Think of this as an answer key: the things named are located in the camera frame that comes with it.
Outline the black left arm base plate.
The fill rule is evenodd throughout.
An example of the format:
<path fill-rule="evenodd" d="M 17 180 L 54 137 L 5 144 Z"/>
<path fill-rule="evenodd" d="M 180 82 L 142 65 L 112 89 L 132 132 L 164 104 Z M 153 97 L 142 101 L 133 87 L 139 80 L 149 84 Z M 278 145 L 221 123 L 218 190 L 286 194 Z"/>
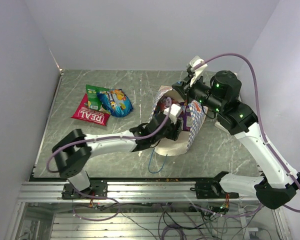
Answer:
<path fill-rule="evenodd" d="M 86 195 L 106 197 L 108 192 L 108 185 L 103 180 L 92 180 L 90 183 L 90 187 L 81 190 L 81 192 Z M 87 197 L 79 194 L 71 183 L 67 183 L 63 186 L 61 198 L 63 200 L 87 199 Z"/>

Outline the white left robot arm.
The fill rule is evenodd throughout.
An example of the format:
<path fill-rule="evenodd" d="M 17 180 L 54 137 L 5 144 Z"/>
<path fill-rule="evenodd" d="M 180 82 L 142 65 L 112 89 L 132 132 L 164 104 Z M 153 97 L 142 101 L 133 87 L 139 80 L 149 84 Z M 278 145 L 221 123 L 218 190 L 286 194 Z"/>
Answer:
<path fill-rule="evenodd" d="M 110 153 L 133 153 L 153 148 L 163 139 L 176 141 L 182 121 L 174 115 L 158 113 L 150 122 L 129 130 L 105 135 L 84 134 L 75 129 L 52 148 L 56 172 L 74 186 L 75 194 L 86 199 L 92 193 L 88 174 L 83 170 L 87 161 Z"/>

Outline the blue checkered paper bag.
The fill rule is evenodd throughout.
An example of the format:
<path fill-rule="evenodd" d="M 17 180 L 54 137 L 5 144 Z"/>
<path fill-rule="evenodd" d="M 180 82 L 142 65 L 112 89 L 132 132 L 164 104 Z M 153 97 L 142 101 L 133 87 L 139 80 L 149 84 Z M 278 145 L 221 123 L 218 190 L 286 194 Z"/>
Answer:
<path fill-rule="evenodd" d="M 188 105 L 191 117 L 192 117 L 192 125 L 190 131 L 183 131 L 183 124 L 181 121 L 182 131 L 179 134 L 179 137 L 176 141 L 166 139 L 160 141 L 160 143 L 155 146 L 151 152 L 150 159 L 154 158 L 154 154 L 158 154 L 160 156 L 168 157 L 176 157 L 180 155 L 184 155 L 190 149 L 193 144 L 197 134 L 199 133 L 204 120 L 206 118 L 206 113 L 208 111 L 207 107 L 202 107 L 196 101 L 193 101 L 191 104 L 185 103 L 181 96 L 172 89 L 170 86 L 161 86 L 154 98 L 152 105 L 152 112 L 150 114 L 150 119 L 159 111 L 165 109 L 166 98 L 170 97 L 172 99 L 173 104 Z"/>

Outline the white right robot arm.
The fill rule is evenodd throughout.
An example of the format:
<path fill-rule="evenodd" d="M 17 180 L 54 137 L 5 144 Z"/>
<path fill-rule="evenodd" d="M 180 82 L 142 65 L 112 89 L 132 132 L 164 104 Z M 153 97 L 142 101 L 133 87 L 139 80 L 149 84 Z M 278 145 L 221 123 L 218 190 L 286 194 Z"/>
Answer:
<path fill-rule="evenodd" d="M 172 85 L 186 101 L 208 107 L 217 121 L 249 151 L 262 170 L 261 176 L 250 177 L 220 172 L 210 186 L 216 198 L 227 192 L 256 197 L 265 207 L 275 210 L 286 205 L 300 191 L 300 172 L 293 169 L 275 148 L 263 139 L 261 121 L 247 104 L 239 100 L 242 83 L 228 70 L 217 72 L 211 86 L 195 76 Z"/>

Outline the purple candy snack bag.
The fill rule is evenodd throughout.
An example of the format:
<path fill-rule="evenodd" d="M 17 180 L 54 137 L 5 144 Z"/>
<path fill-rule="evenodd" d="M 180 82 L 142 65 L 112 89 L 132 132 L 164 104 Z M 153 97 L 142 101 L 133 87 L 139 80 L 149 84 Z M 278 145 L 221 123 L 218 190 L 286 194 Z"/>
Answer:
<path fill-rule="evenodd" d="M 193 123 L 190 107 L 188 105 L 181 105 L 180 107 L 181 113 L 178 116 L 178 118 L 182 122 L 182 130 L 189 132 Z"/>

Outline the blue candy snack bag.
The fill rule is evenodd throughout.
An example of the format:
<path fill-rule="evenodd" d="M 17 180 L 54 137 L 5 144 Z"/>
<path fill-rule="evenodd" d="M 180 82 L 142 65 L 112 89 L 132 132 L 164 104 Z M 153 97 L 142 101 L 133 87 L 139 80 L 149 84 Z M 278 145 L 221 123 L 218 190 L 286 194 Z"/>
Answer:
<path fill-rule="evenodd" d="M 102 107 L 113 117 L 123 118 L 133 111 L 133 105 L 122 89 L 109 89 L 97 92 Z"/>

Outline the red REAL chips bag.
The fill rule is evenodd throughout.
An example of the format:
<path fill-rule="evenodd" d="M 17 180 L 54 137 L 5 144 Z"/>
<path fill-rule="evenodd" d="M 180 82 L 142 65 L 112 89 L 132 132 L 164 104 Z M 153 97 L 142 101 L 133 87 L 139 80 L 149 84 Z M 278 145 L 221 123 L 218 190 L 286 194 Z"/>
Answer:
<path fill-rule="evenodd" d="M 90 109 L 88 107 L 88 96 L 85 94 L 71 118 L 106 126 L 110 118 L 110 114 Z"/>

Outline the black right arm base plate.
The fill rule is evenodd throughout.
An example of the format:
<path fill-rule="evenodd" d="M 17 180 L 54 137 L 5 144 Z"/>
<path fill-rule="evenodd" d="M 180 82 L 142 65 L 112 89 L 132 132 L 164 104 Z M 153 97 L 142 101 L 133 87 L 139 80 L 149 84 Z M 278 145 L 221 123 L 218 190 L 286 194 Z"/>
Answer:
<path fill-rule="evenodd" d="M 225 192 L 222 190 L 219 182 L 213 178 L 200 178 L 190 188 L 190 191 L 195 192 L 197 199 L 238 199 L 239 194 L 235 192 Z"/>

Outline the green chips snack bag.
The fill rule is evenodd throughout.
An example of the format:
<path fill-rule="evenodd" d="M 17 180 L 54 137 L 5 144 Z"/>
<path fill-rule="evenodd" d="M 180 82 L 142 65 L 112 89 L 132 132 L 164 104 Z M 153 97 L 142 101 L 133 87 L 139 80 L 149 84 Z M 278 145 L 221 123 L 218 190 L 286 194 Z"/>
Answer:
<path fill-rule="evenodd" d="M 110 112 L 103 108 L 102 102 L 99 100 L 97 93 L 100 91 L 108 91 L 108 88 L 93 86 L 86 84 L 85 85 L 86 94 L 87 94 L 87 104 L 88 107 L 92 110 L 96 110 L 102 113 L 109 114 Z"/>

